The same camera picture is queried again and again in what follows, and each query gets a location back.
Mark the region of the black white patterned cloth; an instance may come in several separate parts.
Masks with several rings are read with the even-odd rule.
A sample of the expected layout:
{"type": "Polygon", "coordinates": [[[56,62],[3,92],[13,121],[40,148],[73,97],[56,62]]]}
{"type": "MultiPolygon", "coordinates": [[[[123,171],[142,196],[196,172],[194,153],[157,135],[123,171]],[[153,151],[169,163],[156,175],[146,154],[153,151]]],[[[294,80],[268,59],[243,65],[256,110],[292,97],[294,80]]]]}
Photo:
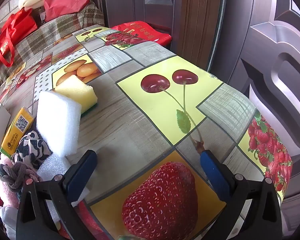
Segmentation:
{"type": "Polygon", "coordinates": [[[21,138],[15,153],[11,156],[11,162],[12,164],[22,162],[38,170],[51,154],[41,136],[36,131],[30,131],[21,138]]]}

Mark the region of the large white foam block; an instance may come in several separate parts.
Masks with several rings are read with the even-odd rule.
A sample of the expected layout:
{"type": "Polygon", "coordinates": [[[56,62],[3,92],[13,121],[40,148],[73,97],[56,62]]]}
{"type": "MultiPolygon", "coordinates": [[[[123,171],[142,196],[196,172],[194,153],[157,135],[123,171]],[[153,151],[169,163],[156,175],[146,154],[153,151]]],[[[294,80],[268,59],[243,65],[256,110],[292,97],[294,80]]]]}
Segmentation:
{"type": "Polygon", "coordinates": [[[36,127],[54,154],[66,157],[76,153],[81,108],[79,103],[56,92],[40,93],[36,127]]]}

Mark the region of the pink fluffy plush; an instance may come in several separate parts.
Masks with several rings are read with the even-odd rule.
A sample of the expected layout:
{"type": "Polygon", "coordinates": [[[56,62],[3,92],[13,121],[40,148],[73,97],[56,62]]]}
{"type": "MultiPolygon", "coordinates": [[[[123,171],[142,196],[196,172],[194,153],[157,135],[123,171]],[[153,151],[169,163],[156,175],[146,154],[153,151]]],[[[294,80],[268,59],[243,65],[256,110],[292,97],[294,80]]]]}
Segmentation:
{"type": "MultiPolygon", "coordinates": [[[[9,157],[7,157],[4,154],[0,155],[0,164],[8,165],[9,167],[12,167],[12,162],[9,157]]],[[[12,192],[7,183],[1,181],[0,179],[0,199],[3,202],[3,206],[12,206],[16,209],[19,207],[19,200],[17,198],[17,194],[15,192],[12,192]]]]}

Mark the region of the yellow tissue pack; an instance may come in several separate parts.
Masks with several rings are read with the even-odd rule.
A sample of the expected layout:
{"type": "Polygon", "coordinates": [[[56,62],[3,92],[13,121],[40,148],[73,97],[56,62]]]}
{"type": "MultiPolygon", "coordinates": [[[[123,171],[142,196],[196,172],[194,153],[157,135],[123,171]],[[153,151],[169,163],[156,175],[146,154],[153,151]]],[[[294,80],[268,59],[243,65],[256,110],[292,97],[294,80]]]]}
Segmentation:
{"type": "Polygon", "coordinates": [[[33,120],[34,117],[31,115],[28,109],[21,107],[3,138],[0,147],[1,154],[11,157],[11,155],[15,153],[21,138],[31,127],[33,120]]]}

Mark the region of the yellow green scrub sponge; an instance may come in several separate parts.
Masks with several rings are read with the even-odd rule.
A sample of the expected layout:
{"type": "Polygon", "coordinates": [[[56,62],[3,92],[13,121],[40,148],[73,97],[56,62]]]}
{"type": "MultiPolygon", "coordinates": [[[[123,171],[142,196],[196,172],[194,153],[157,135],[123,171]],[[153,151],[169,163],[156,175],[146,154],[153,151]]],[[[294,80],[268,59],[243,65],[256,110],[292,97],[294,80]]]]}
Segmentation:
{"type": "Polygon", "coordinates": [[[86,85],[77,76],[71,75],[55,87],[55,92],[81,105],[81,114],[97,104],[98,98],[93,87],[86,85]]]}

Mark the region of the fruit print tablecloth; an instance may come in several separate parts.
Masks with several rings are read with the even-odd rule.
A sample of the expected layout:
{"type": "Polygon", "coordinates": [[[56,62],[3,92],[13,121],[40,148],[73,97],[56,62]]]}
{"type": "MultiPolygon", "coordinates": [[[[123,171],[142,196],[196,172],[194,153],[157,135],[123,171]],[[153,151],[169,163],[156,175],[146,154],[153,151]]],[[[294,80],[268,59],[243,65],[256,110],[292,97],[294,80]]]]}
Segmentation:
{"type": "Polygon", "coordinates": [[[97,239],[127,233],[121,218],[124,200],[169,161],[185,164],[196,180],[198,220],[189,238],[203,232],[224,203],[199,166],[193,139],[203,139],[219,161],[247,179],[273,176],[283,200],[292,161],[253,103],[155,42],[100,25],[83,28],[26,61],[0,86],[0,104],[12,115],[21,107],[48,113],[48,130],[60,135],[60,105],[39,98],[56,89],[72,63],[98,98],[82,115],[76,149],[67,157],[74,163],[86,150],[98,155],[85,197],[97,239]]]}

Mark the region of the red tote bag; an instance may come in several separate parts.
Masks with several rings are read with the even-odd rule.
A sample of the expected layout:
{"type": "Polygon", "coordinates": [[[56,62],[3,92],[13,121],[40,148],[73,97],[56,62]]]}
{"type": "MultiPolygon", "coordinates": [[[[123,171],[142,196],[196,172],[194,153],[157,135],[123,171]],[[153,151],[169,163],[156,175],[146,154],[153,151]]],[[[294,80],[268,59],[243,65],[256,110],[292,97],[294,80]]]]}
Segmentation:
{"type": "Polygon", "coordinates": [[[14,46],[33,31],[37,24],[32,17],[33,9],[25,10],[23,7],[16,14],[12,14],[5,22],[0,33],[0,65],[11,67],[14,63],[14,46]]]}

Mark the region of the red bag on floor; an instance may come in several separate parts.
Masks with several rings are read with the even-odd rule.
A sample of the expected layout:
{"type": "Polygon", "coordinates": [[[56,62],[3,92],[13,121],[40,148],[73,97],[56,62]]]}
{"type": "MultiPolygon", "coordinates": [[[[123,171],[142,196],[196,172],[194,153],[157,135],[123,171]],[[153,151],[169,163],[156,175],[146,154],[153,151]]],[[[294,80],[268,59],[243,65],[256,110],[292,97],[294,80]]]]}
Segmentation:
{"type": "Polygon", "coordinates": [[[161,46],[169,45],[172,40],[171,35],[156,31],[149,24],[143,21],[119,24],[112,27],[112,29],[131,34],[147,41],[156,42],[161,46]]]}

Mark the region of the plaid blanket cushion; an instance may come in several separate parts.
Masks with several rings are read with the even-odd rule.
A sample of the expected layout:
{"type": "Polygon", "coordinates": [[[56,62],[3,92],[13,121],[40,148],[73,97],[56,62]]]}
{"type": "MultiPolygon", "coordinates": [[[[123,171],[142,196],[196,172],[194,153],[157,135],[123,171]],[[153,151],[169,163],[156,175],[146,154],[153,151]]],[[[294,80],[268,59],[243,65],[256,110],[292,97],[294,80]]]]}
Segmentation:
{"type": "Polygon", "coordinates": [[[96,24],[104,26],[104,14],[93,2],[77,13],[59,16],[45,23],[14,46],[15,57],[11,67],[0,64],[0,84],[6,81],[17,67],[49,45],[69,34],[96,24]]]}

